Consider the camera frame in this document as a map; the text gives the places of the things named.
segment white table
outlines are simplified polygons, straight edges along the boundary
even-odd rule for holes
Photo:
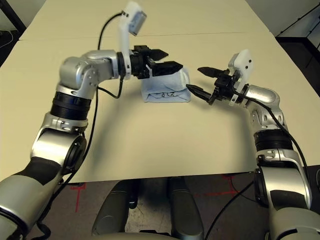
[[[51,108],[61,62],[96,45],[96,38],[23,40],[16,44],[0,68],[0,180],[29,162],[34,138]],[[250,49],[255,68],[249,83],[280,95],[288,128],[308,165],[320,163],[320,100],[270,33],[138,36],[131,39],[131,45],[168,52],[166,61],[184,64],[191,83],[208,92],[213,90],[214,80],[197,68],[225,69],[234,53]],[[102,48],[117,49],[117,42],[107,37]],[[134,77],[125,81],[119,100],[99,93],[92,146],[73,182],[234,173],[256,167],[246,110],[219,101],[209,106],[194,96],[189,103],[144,103],[140,83]],[[101,86],[115,92],[118,81]]]
[[[20,39],[97,38],[106,20],[124,9],[127,2],[128,0],[46,0]],[[147,14],[139,36],[269,31],[244,0],[136,2]],[[117,23],[113,22],[107,27],[104,36],[118,37],[116,28]]]

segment white wall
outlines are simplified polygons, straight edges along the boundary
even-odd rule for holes
[[[7,0],[20,19],[29,26],[46,0]],[[298,17],[315,7],[319,0],[246,0],[253,11],[275,36]],[[320,7],[288,29],[282,37],[305,37],[319,20]],[[14,30],[8,18],[0,10],[0,30]],[[309,36],[317,46],[320,42],[320,24]]]
[[[7,0],[24,25],[29,24],[46,0]],[[0,10],[0,30],[14,30],[15,27]]]
[[[319,3],[319,0],[246,1],[275,36]],[[281,34],[281,37],[306,37],[319,21],[319,16],[320,6]],[[319,44],[320,24],[308,38],[315,46]]]

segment wire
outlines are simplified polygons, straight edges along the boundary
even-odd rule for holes
[[[120,17],[122,15],[122,12],[118,12],[117,14],[113,15],[112,17],[110,17],[106,22],[105,24],[103,25],[102,29],[101,29],[101,32],[100,32],[100,35],[99,35],[99,41],[98,41],[98,46],[97,46],[97,49],[100,50],[100,47],[101,47],[101,41],[102,41],[102,36],[104,34],[104,31],[107,27],[107,25],[115,18],[117,17]],[[104,89],[102,87],[99,87],[98,86],[98,89],[105,92],[106,94],[109,94],[111,97],[115,98],[115,99],[118,99],[120,98],[121,96],[121,92],[122,92],[122,85],[123,85],[123,81],[124,81],[124,75],[121,75],[120,76],[120,83],[119,83],[119,91],[118,91],[118,95],[114,95],[113,93],[111,93],[110,91],[108,91],[107,89]]]
[[[246,190],[248,190],[248,188],[250,188],[252,184],[254,184],[254,181],[250,182],[247,186],[245,186],[244,189],[242,189],[233,198],[231,198],[231,200],[228,201],[228,203],[220,210],[220,212],[217,214],[217,216],[214,218],[213,222],[211,223],[211,225],[208,229],[208,232],[205,235],[204,240],[208,240],[208,237],[209,237],[212,229],[214,228],[216,222],[218,221],[219,217],[224,213],[224,211],[227,209],[227,207],[229,207],[229,205],[232,204],[233,201],[236,200],[241,194],[243,194]]]
[[[11,31],[8,31],[8,30],[1,30],[0,32],[8,32],[10,35],[11,35],[11,40],[5,44],[3,44],[2,46],[0,46],[0,49],[3,48],[4,46],[7,46],[8,44],[12,43],[12,41],[14,40],[14,36],[12,35]]]
[[[122,13],[120,12],[120,13],[117,13],[117,14],[113,15],[103,25],[103,28],[102,28],[102,30],[100,32],[100,36],[99,36],[99,42],[98,42],[98,46],[97,46],[98,50],[100,50],[102,35],[103,35],[104,31],[105,31],[105,28],[107,27],[107,25],[113,19],[115,19],[116,17],[121,16],[121,14]],[[86,159],[86,157],[88,155],[88,152],[89,152],[89,149],[90,149],[90,146],[91,146],[91,143],[92,143],[92,139],[94,137],[94,131],[95,131],[95,125],[96,125],[96,119],[97,119],[97,112],[98,112],[98,102],[99,102],[98,90],[104,91],[105,93],[107,93],[107,94],[111,95],[112,97],[118,99],[121,96],[123,80],[124,80],[124,75],[121,75],[120,84],[119,84],[119,91],[118,91],[118,95],[117,96],[113,95],[111,92],[109,92],[108,90],[106,90],[106,89],[104,89],[102,87],[97,87],[96,90],[95,90],[95,108],[94,108],[94,115],[93,115],[93,120],[92,120],[92,127],[91,127],[89,141],[88,141],[87,147],[85,149],[85,152],[83,154],[83,161],[85,161],[85,159]],[[43,235],[39,236],[39,237],[34,237],[34,238],[32,238],[32,240],[47,240],[50,237],[50,235],[51,235],[50,228],[47,227],[44,223],[42,223],[42,221],[44,220],[44,218],[47,216],[48,212],[50,211],[53,201],[57,198],[57,196],[61,193],[61,191],[68,185],[68,183],[70,182],[70,180],[74,177],[74,175],[76,173],[77,173],[77,171],[74,171],[73,173],[71,173],[70,176],[65,180],[65,182],[63,182],[62,185],[57,189],[57,191],[54,192],[54,194],[51,196],[48,204],[46,205],[45,209],[43,210],[42,214],[40,215],[39,219],[36,222],[36,225],[41,230]]]
[[[310,11],[308,11],[306,14],[304,14],[303,16],[301,16],[301,17],[298,17],[298,19],[295,21],[295,22],[293,22],[290,26],[288,26],[286,29],[284,29],[284,30],[282,30],[282,31],[280,31],[280,33],[277,35],[277,36],[275,36],[275,37],[279,37],[281,34],[283,34],[285,31],[287,31],[289,28],[291,28],[294,24],[296,24],[297,22],[299,22],[301,19],[303,19],[305,16],[307,16],[309,13],[311,13],[313,10],[315,10],[317,7],[319,7],[320,6],[320,3],[317,5],[317,6],[315,6],[314,8],[312,8]]]
[[[117,96],[114,95],[113,93],[111,93],[110,91],[108,91],[107,89],[104,89],[104,88],[102,88],[102,87],[99,87],[99,86],[98,86],[97,89],[100,90],[100,91],[103,91],[103,92],[105,92],[105,93],[107,93],[107,94],[109,94],[110,96],[112,96],[112,97],[115,98],[115,99],[118,99],[118,98],[120,98],[120,96],[121,96],[123,83],[124,83],[124,76],[122,75],[122,76],[120,77],[119,91],[118,91],[118,95],[117,95]]]
[[[261,107],[265,108],[267,110],[267,112],[270,114],[270,116],[272,117],[272,119],[275,121],[275,123],[277,124],[277,126],[282,130],[284,131],[288,136],[289,138],[291,139],[291,141],[293,142],[293,144],[295,145],[296,149],[298,150],[299,152],[299,155],[301,157],[301,160],[302,160],[302,163],[303,163],[303,166],[304,166],[304,173],[305,173],[305,176],[306,176],[306,179],[307,181],[309,182],[309,184],[311,184],[310,182],[310,176],[309,176],[309,172],[308,172],[308,165],[307,165],[307,162],[306,162],[306,159],[305,159],[305,156],[300,148],[300,146],[298,145],[297,141],[295,140],[295,138],[288,132],[287,129],[285,129],[285,127],[278,121],[278,119],[276,118],[276,116],[274,115],[274,113],[272,112],[271,108],[264,105],[262,102],[258,101],[257,99],[255,98],[251,98],[251,97],[248,97],[248,96],[245,96],[241,93],[238,93],[236,92],[233,87],[232,87],[232,91],[234,94],[238,95],[239,97],[243,98],[243,99],[247,99],[249,101],[252,101],[258,105],[260,105]]]
[[[233,187],[233,189],[234,189],[236,192],[239,192],[239,191],[235,188],[234,183],[232,182],[232,177],[230,177],[230,182],[231,182],[231,186]],[[250,197],[247,197],[247,196],[245,196],[245,195],[243,195],[243,194],[241,194],[241,197],[243,197],[243,198],[245,198],[245,199],[248,199],[248,200],[256,203],[256,200],[253,200],[253,199],[251,199]]]
[[[113,15],[113,16],[110,17],[110,18],[105,22],[105,24],[103,25],[103,27],[102,27],[102,29],[101,29],[101,32],[100,32],[100,36],[99,36],[99,42],[98,42],[98,47],[97,47],[98,50],[100,50],[101,41],[102,41],[102,36],[103,36],[103,34],[104,34],[104,31],[105,31],[107,25],[108,25],[113,19],[115,19],[115,18],[117,18],[117,17],[120,17],[121,14],[122,14],[122,12],[118,12],[117,14]]]

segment folded cloth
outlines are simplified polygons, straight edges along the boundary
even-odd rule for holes
[[[186,87],[189,83],[185,67],[171,75],[150,74],[150,78],[142,79],[141,94],[143,100],[150,103],[187,103],[191,97]]]

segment floor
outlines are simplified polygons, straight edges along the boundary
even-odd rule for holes
[[[0,48],[0,66],[9,55],[18,33],[13,32],[14,40],[11,44]],[[0,34],[0,46],[10,41],[8,32]],[[320,96],[320,67],[315,59],[310,60],[310,54],[298,44],[281,43],[291,59],[300,68],[311,86]],[[318,166],[309,167],[313,194],[312,210],[320,214],[320,192],[316,188],[315,173]],[[237,175],[199,175],[186,176],[186,183],[193,194],[198,206],[206,233],[214,217],[223,206],[253,180],[252,173]],[[52,240],[85,240],[91,236],[91,228],[96,215],[106,196],[117,181],[87,182],[81,186],[68,186],[53,203],[51,211],[44,223],[51,229]],[[140,197],[137,208],[130,210],[126,224],[127,232],[140,230],[156,230],[170,232],[170,209],[166,198],[166,179],[144,179],[141,184]],[[254,189],[249,188],[244,195],[254,199]],[[264,239],[269,228],[268,209],[256,202],[238,197],[221,215],[213,228],[209,239]],[[35,226],[27,239],[40,236]]]

